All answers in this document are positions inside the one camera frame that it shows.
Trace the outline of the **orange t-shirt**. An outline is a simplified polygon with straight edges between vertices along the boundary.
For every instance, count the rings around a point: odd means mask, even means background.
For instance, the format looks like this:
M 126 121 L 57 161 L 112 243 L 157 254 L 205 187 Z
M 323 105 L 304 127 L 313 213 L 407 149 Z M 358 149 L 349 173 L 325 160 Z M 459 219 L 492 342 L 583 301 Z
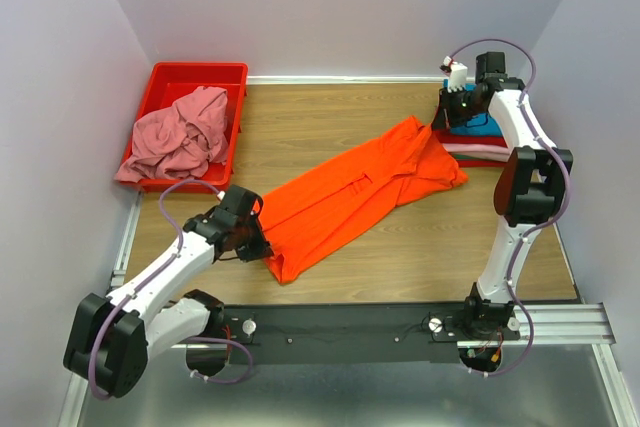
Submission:
M 409 116 L 265 196 L 260 221 L 273 250 L 266 266 L 291 283 L 395 208 L 467 180 L 430 126 Z

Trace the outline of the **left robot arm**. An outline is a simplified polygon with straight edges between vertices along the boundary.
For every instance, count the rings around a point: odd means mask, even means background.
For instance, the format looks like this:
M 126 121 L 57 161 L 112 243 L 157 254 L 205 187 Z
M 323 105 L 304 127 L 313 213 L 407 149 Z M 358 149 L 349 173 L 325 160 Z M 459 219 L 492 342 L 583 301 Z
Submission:
M 106 295 L 90 293 L 78 304 L 63 365 L 87 380 L 94 398 L 128 394 L 149 360 L 178 343 L 248 350 L 232 339 L 215 298 L 197 291 L 171 300 L 226 252 L 235 252 L 243 262 L 273 253 L 259 220 L 261 196 L 237 185 L 214 194 L 218 205 L 184 224 L 169 222 L 175 240 L 140 274 Z

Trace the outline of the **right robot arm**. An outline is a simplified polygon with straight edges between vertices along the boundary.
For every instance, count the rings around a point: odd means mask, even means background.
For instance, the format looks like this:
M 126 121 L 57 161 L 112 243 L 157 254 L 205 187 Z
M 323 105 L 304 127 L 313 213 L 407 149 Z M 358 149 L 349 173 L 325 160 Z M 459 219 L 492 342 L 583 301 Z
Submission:
M 504 53 L 477 57 L 472 90 L 466 87 L 464 64 L 447 56 L 440 68 L 448 82 L 439 93 L 433 130 L 445 131 L 487 114 L 499 126 L 508 153 L 494 189 L 499 221 L 489 260 L 461 312 L 444 322 L 468 339 L 487 339 L 508 328 L 531 245 L 567 208 L 573 155 L 544 133 L 531 109 L 527 85 L 507 74 Z

